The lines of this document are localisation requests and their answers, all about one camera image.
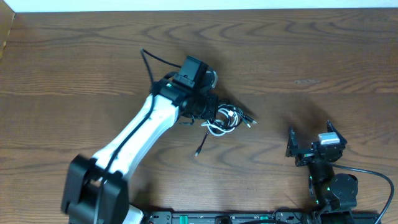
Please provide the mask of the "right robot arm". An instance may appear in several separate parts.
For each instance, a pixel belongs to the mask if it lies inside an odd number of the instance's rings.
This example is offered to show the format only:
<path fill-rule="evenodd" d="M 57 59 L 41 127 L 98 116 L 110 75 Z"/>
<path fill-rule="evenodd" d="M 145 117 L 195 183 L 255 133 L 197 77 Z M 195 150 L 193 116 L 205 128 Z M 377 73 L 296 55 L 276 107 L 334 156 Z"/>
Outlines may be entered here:
<path fill-rule="evenodd" d="M 317 206 L 304 213 L 302 223 L 353 223 L 349 214 L 357 206 L 358 179 L 350 174 L 336 174 L 335 162 L 342 157 L 347 140 L 326 122 L 327 132 L 309 148 L 301 148 L 296 132 L 289 128 L 285 155 L 295 158 L 297 167 L 308 167 L 308 188 Z"/>

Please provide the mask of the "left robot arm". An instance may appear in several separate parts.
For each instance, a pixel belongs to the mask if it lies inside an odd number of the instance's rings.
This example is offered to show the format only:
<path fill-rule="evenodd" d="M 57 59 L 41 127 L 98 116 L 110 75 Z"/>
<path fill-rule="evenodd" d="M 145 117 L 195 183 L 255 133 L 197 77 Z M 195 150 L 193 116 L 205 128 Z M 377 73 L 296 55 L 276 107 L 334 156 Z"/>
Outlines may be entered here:
<path fill-rule="evenodd" d="M 78 155 L 71 161 L 61 203 L 69 222 L 142 223 L 145 213 L 129 201 L 133 173 L 179 117 L 215 117 L 218 97 L 212 89 L 217 82 L 217 73 L 191 56 L 177 72 L 152 82 L 141 110 L 108 145 L 89 159 Z"/>

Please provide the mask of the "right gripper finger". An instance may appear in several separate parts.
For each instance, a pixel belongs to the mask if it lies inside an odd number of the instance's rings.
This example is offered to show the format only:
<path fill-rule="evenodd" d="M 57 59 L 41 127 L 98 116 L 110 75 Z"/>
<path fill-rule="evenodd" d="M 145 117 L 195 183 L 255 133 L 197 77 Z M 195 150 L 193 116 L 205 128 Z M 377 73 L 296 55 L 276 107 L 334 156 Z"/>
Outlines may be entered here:
<path fill-rule="evenodd" d="M 336 133 L 336 134 L 338 133 L 333 123 L 330 120 L 326 122 L 326 128 L 329 133 Z"/>
<path fill-rule="evenodd" d="M 295 131 L 293 127 L 289 127 L 289 137 L 287 142 L 287 148 L 285 152 L 286 157 L 294 157 L 298 154 L 299 145 L 295 136 Z"/>

